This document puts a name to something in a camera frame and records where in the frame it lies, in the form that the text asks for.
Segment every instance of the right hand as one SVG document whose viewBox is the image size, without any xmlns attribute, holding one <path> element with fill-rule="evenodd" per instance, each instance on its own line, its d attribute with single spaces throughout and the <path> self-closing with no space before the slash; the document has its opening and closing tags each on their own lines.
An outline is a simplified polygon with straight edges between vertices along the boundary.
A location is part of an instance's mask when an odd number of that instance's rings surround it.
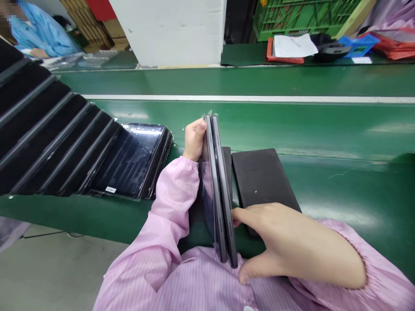
<svg viewBox="0 0 415 311">
<path fill-rule="evenodd" d="M 267 276 L 291 276 L 359 289 L 366 283 L 364 263 L 340 234 L 279 203 L 232 210 L 234 225 L 256 230 L 265 242 L 262 254 L 246 261 L 239 281 Z"/>
</svg>

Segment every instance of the concrete floor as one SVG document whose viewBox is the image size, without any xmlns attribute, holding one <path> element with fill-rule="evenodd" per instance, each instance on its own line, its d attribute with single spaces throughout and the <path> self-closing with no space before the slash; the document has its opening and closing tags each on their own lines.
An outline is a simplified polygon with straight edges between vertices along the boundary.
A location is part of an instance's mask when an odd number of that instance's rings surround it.
<svg viewBox="0 0 415 311">
<path fill-rule="evenodd" d="M 59 230 L 32 225 L 25 236 Z M 0 310 L 91 310 L 127 244 L 66 233 L 21 239 L 0 253 Z"/>
</svg>

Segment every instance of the white pillar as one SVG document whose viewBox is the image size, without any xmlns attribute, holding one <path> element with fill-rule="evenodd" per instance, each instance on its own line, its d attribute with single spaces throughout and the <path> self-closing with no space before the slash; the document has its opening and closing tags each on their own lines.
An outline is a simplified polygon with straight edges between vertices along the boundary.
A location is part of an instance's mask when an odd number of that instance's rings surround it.
<svg viewBox="0 0 415 311">
<path fill-rule="evenodd" d="M 226 0 L 110 0 L 141 66 L 220 63 Z"/>
</svg>

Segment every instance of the white label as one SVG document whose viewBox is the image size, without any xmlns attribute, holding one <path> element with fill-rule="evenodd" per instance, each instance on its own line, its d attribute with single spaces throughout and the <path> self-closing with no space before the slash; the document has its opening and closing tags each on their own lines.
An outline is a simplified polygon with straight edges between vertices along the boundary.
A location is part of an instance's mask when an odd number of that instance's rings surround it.
<svg viewBox="0 0 415 311">
<path fill-rule="evenodd" d="M 370 57 L 352 57 L 354 63 L 372 63 Z"/>
<path fill-rule="evenodd" d="M 107 188 L 105 188 L 105 191 L 108 191 L 108 192 L 111 192 L 111 193 L 115 193 L 117 191 L 117 189 L 111 188 L 111 187 L 107 187 Z"/>
</svg>

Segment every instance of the pink striped sleeve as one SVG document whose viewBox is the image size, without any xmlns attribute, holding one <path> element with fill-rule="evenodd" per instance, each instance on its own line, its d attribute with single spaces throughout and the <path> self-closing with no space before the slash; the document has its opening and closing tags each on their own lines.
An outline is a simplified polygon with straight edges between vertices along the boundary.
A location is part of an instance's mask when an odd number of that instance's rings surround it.
<svg viewBox="0 0 415 311">
<path fill-rule="evenodd" d="M 189 233 L 188 209 L 198 186 L 196 162 L 180 157 L 164 168 L 147 221 L 104 275 L 94 310 L 148 307 L 172 268 L 181 262 L 177 243 Z"/>
<path fill-rule="evenodd" d="M 415 310 L 415 287 L 403 273 L 343 222 L 320 220 L 341 234 L 362 257 L 367 282 L 362 289 L 290 278 L 304 296 L 330 310 Z"/>
</svg>

